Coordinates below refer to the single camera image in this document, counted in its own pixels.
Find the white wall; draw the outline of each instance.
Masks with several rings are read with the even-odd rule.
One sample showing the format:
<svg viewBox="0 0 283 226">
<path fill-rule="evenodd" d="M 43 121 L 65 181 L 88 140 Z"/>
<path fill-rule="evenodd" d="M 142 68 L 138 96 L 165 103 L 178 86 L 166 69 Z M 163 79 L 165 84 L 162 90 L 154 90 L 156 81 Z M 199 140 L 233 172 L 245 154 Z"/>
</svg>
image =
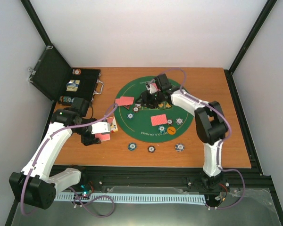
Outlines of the white wall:
<svg viewBox="0 0 283 226">
<path fill-rule="evenodd" d="M 278 1 L 234 73 L 264 174 L 283 208 L 283 0 Z"/>
<path fill-rule="evenodd" d="M 229 68 L 266 0 L 31 0 L 71 66 Z"/>
<path fill-rule="evenodd" d="M 0 225 L 14 196 L 8 178 L 35 152 L 51 102 L 27 82 L 45 48 L 21 2 L 0 1 Z"/>
</svg>

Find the white strip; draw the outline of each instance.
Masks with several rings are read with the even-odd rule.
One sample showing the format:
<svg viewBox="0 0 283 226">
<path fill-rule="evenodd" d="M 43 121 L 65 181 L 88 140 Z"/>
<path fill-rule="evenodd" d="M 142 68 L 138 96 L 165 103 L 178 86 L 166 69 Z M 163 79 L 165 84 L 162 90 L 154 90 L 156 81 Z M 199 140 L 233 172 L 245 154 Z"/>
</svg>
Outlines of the white strip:
<svg viewBox="0 0 283 226">
<path fill-rule="evenodd" d="M 108 195 L 114 203 L 131 203 L 131 204 L 196 204 L 204 205 L 205 198 L 202 194 L 114 194 L 114 193 L 94 193 L 90 198 L 83 198 L 83 202 L 88 202 L 98 196 Z M 55 201 L 73 201 L 75 194 L 73 192 L 61 192 L 56 195 Z M 111 202 L 107 198 L 100 198 L 94 202 Z"/>
</svg>

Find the tabletop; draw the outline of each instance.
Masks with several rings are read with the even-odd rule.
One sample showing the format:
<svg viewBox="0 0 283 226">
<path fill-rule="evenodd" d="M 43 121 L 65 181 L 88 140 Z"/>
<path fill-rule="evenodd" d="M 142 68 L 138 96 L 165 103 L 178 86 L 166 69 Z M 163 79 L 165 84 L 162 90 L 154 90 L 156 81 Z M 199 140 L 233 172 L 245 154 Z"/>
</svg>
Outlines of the tabletop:
<svg viewBox="0 0 283 226">
<path fill-rule="evenodd" d="M 128 82 L 144 77 L 157 76 L 167 68 L 100 68 L 104 87 L 101 95 L 93 101 L 94 118 L 103 117 L 111 106 L 119 90 Z M 226 82 L 223 68 L 183 68 L 187 73 L 184 87 L 193 96 L 206 101 L 218 101 L 233 133 L 223 144 L 222 166 L 225 168 L 250 168 L 250 161 L 242 137 L 231 94 Z M 181 71 L 169 71 L 167 77 L 181 83 Z M 56 104 L 56 109 L 64 108 Z M 128 144 L 134 142 L 138 148 L 128 150 Z M 185 150 L 177 152 L 175 143 L 183 143 Z M 155 153 L 149 153 L 149 145 L 156 147 Z M 81 137 L 73 134 L 64 144 L 56 165 L 92 165 L 92 166 L 145 166 L 145 167 L 202 167 L 204 163 L 204 147 L 196 134 L 195 120 L 178 138 L 164 143 L 146 143 L 136 140 L 122 131 L 111 134 L 109 141 L 99 145 L 84 146 Z"/>
</svg>

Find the orange poker chip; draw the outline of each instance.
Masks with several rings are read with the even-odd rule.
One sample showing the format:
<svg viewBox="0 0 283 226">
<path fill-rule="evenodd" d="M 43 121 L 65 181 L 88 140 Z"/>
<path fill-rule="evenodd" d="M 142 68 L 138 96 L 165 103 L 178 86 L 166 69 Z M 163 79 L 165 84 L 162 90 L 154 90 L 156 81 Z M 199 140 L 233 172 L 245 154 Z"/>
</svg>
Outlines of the orange poker chip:
<svg viewBox="0 0 283 226">
<path fill-rule="evenodd" d="M 176 133 L 176 129 L 173 126 L 170 126 L 167 130 L 168 134 L 174 135 Z"/>
</svg>

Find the purple cable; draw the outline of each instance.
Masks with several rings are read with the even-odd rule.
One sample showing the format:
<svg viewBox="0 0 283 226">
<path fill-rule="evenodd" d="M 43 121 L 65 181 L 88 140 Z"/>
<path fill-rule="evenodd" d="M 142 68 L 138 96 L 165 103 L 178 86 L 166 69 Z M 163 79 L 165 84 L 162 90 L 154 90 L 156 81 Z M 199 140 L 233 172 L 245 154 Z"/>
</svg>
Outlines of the purple cable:
<svg viewBox="0 0 283 226">
<path fill-rule="evenodd" d="M 218 168 L 219 168 L 222 172 L 232 172 L 232 171 L 234 171 L 234 172 L 237 172 L 237 173 L 239 174 L 239 176 L 241 177 L 242 185 L 243 185 L 243 193 L 242 193 L 242 196 L 240 197 L 240 199 L 239 199 L 237 202 L 235 202 L 234 204 L 229 205 L 229 206 L 227 206 L 227 207 L 218 208 L 218 209 L 219 209 L 219 210 L 225 210 L 225 209 L 228 209 L 228 208 L 230 208 L 230 207 L 233 207 L 233 206 L 237 205 L 238 203 L 240 203 L 241 200 L 243 199 L 244 195 L 245 195 L 245 182 L 244 182 L 244 178 L 243 178 L 242 174 L 239 172 L 239 170 L 237 170 L 237 169 L 223 169 L 222 166 L 221 166 L 221 164 L 220 164 L 220 162 L 219 162 L 220 145 L 221 145 L 224 141 L 228 140 L 228 139 L 231 137 L 231 135 L 232 135 L 232 128 L 231 128 L 231 125 L 230 125 L 230 123 L 226 120 L 226 118 L 225 118 L 219 111 L 217 111 L 215 108 L 213 108 L 213 107 L 211 107 L 210 105 L 208 105 L 208 104 L 206 104 L 206 103 L 200 101 L 198 98 L 196 98 L 196 97 L 194 97 L 194 96 L 192 96 L 192 95 L 190 95 L 190 94 L 188 94 L 188 93 L 184 93 L 184 91 L 183 91 L 183 85 L 184 85 L 184 83 L 185 83 L 185 81 L 186 81 L 186 79 L 187 79 L 187 74 L 186 74 L 186 72 L 185 72 L 182 68 L 178 68 L 178 67 L 177 67 L 177 68 L 170 68 L 170 69 L 167 69 L 167 70 L 163 71 L 163 72 L 160 73 L 160 74 L 164 74 L 164 73 L 166 73 L 166 72 L 168 72 L 168 71 L 171 71 L 171 70 L 180 70 L 180 71 L 183 72 L 184 79 L 183 79 L 183 82 L 182 82 L 182 84 L 180 85 L 180 88 L 179 88 L 180 91 L 181 91 L 181 93 L 182 93 L 185 97 L 187 97 L 187 98 L 189 98 L 189 99 L 191 99 L 191 100 L 193 100 L 193 101 L 196 101 L 196 102 L 198 102 L 198 103 L 200 103 L 200 104 L 202 104 L 202 105 L 208 107 L 211 111 L 214 111 L 218 116 L 220 116 L 220 117 L 224 120 L 224 122 L 226 123 L 226 125 L 227 125 L 227 127 L 228 127 L 228 130 L 229 130 L 228 136 L 225 137 L 224 139 L 220 140 L 220 142 L 219 142 L 218 145 L 217 145 L 217 160 L 216 160 L 216 161 L 217 161 L 217 166 L 218 166 Z"/>
<path fill-rule="evenodd" d="M 80 128 L 80 127 L 90 126 L 90 125 L 93 125 L 93 124 L 95 124 L 95 123 L 97 123 L 97 122 L 99 122 L 99 121 L 103 121 L 103 120 L 105 120 L 106 118 L 108 118 L 116 109 L 117 109 L 117 104 L 114 103 L 113 105 L 111 105 L 111 106 L 108 108 L 108 110 L 105 112 L 104 117 L 102 117 L 101 119 L 98 119 L 98 120 L 96 120 L 96 121 L 93 121 L 93 122 L 90 122 L 90 123 L 87 123 L 87 124 L 75 125 L 75 126 L 68 126 L 68 127 L 61 128 L 61 129 L 55 131 L 54 133 L 52 133 L 52 134 L 50 135 L 50 137 L 52 138 L 54 135 L 56 135 L 57 133 L 59 133 L 60 131 L 65 130 L 65 129 L 73 129 L 73 128 Z M 36 165 L 36 163 L 37 163 L 37 161 L 38 161 L 38 158 L 39 158 L 41 152 L 43 151 L 44 147 L 46 146 L 46 144 L 47 144 L 49 141 L 50 141 L 50 139 L 48 138 L 48 139 L 46 139 L 45 142 L 42 144 L 41 148 L 39 149 L 39 151 L 38 151 L 38 153 L 37 153 L 37 155 L 36 155 L 36 157 L 35 157 L 35 159 L 34 159 L 34 161 L 33 161 L 33 163 L 32 163 L 32 167 L 34 167 L 34 166 Z M 34 212 L 36 211 L 36 209 L 34 209 L 34 210 L 32 210 L 31 212 L 26 213 L 25 210 L 24 210 L 24 196 L 25 196 L 25 191 L 26 191 L 26 187 L 27 187 L 27 184 L 28 184 L 29 177 L 30 177 L 31 174 L 32 174 L 32 171 L 33 171 L 33 169 L 30 169 L 30 170 L 28 171 L 28 174 L 26 175 L 26 178 L 25 178 L 25 181 L 24 181 L 24 184 L 23 184 L 23 187 L 22 187 L 21 197 L 20 197 L 20 209 L 21 209 L 21 213 L 22 213 L 24 216 L 28 216 L 28 215 L 30 215 L 30 214 L 32 214 L 32 213 L 34 213 Z"/>
<path fill-rule="evenodd" d="M 79 194 L 78 194 L 72 187 L 69 187 L 69 189 L 70 189 L 73 193 L 75 193 L 75 195 L 76 195 L 75 200 L 78 200 L 79 203 L 84 207 L 84 209 L 85 209 L 87 212 L 89 212 L 90 214 L 92 214 L 93 216 L 95 216 L 95 217 L 97 217 L 97 218 L 109 217 L 109 216 L 114 212 L 114 210 L 115 210 L 114 201 L 113 201 L 113 199 L 112 199 L 110 196 L 108 196 L 108 195 L 101 195 L 101 196 L 98 196 L 98 197 L 96 197 L 96 198 L 90 200 L 90 201 L 87 202 L 86 204 L 84 204 L 84 203 L 82 202 L 82 200 L 80 199 Z M 111 202 L 112 202 L 112 210 L 111 210 L 108 214 L 106 214 L 106 215 L 97 215 L 97 214 L 91 212 L 89 209 L 86 208 L 87 205 L 90 205 L 90 204 L 93 203 L 95 200 L 100 199 L 100 198 L 107 198 L 107 199 L 111 200 Z"/>
</svg>

